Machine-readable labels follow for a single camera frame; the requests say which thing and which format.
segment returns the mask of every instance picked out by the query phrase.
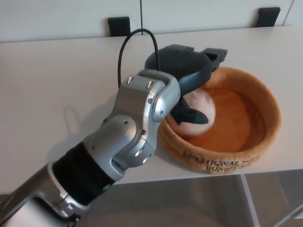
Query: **ball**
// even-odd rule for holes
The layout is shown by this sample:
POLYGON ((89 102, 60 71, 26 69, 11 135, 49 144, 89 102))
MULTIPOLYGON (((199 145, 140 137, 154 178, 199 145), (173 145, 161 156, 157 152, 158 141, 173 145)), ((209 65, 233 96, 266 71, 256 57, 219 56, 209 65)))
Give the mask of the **ball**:
POLYGON ((166 118, 171 129, 181 137, 195 137, 203 134, 210 129, 215 119, 215 105, 210 95, 201 88, 184 95, 184 99, 192 109, 204 113, 208 118, 207 124, 193 124, 182 122, 178 125, 173 117, 169 114, 166 118))

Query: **plush bowl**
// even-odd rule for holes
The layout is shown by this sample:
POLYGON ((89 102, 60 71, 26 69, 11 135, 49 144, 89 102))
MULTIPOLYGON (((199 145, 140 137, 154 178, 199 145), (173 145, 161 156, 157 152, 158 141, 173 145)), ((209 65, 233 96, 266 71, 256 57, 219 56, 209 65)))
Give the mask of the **plush bowl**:
POLYGON ((208 174, 232 173, 259 160, 281 126, 279 106, 269 89, 247 72, 222 67, 203 90, 215 103, 213 126, 202 135, 182 138, 163 120, 159 136, 165 150, 208 174))

